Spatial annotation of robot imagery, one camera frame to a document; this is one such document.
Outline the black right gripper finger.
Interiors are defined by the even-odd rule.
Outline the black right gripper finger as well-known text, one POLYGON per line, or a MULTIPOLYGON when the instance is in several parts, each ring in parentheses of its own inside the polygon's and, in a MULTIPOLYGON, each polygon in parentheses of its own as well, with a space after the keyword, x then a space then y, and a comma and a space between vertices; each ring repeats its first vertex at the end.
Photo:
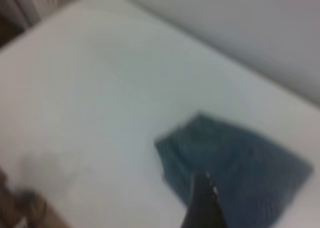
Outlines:
POLYGON ((182 222, 183 228, 226 228, 218 190, 208 173, 192 176, 191 200, 182 222))

